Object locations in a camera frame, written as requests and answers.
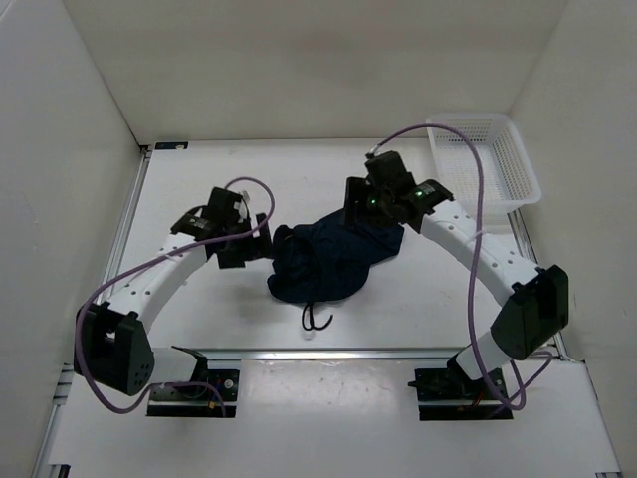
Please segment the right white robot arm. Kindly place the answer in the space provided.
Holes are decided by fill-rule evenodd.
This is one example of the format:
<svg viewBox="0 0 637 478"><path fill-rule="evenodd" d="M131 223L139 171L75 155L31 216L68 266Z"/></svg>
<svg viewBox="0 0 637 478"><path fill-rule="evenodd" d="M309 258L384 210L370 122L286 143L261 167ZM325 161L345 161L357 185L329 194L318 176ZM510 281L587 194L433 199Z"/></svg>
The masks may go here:
<svg viewBox="0 0 637 478"><path fill-rule="evenodd" d="M365 167L366 176L345 183L345 222L411 227L454 256L501 307L489 330L449 360L453 394L474 395L485 373L526 359L566 327L568 276L560 267L543 268L482 232L442 184L417 182L397 152L372 157Z"/></svg>

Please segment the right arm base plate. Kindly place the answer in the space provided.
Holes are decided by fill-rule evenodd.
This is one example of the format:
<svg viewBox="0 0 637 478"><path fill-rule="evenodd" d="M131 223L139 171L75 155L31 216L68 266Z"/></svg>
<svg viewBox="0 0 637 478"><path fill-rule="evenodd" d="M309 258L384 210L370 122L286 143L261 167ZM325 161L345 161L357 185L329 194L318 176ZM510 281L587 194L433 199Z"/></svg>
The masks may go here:
<svg viewBox="0 0 637 478"><path fill-rule="evenodd" d="M511 420L482 378L465 387L445 368L416 368L408 382L417 394L422 422Z"/></svg>

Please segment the navy blue shorts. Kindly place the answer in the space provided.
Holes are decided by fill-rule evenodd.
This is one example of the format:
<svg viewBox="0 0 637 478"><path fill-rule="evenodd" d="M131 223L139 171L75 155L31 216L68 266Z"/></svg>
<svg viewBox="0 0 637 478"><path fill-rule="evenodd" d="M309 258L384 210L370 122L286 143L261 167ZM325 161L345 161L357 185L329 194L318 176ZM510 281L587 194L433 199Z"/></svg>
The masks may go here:
<svg viewBox="0 0 637 478"><path fill-rule="evenodd" d="M269 292L280 302L303 307L305 332L322 331L332 319L318 325L315 305L340 302L357 293L373 266L399 254L403 237L399 225L347 225L343 210L312 224L281 225L273 236Z"/></svg>

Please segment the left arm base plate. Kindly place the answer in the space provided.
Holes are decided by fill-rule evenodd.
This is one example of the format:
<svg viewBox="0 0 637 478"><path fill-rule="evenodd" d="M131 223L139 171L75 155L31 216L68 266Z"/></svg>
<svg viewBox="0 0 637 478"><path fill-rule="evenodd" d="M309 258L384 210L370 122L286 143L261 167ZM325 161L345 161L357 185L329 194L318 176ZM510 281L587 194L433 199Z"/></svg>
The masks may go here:
<svg viewBox="0 0 637 478"><path fill-rule="evenodd" d="M156 388L149 397L146 416L153 418L235 418L240 369L212 363L197 378L207 386Z"/></svg>

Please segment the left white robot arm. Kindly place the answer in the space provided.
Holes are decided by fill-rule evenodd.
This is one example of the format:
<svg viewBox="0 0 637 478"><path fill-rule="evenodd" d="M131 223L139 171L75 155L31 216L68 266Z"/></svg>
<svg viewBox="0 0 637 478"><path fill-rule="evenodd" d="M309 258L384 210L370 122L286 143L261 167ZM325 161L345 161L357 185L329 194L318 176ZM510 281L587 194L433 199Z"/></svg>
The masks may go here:
<svg viewBox="0 0 637 478"><path fill-rule="evenodd" d="M171 227L156 255L111 279L119 286L102 302L90 298L77 315L76 373L92 389L100 386L136 396L155 384L173 384L187 398L209 384L205 357L186 348L155 348L152 325L187 280L215 259L221 269L242 268L269 257L270 212L252 216L247 197L212 189Z"/></svg>

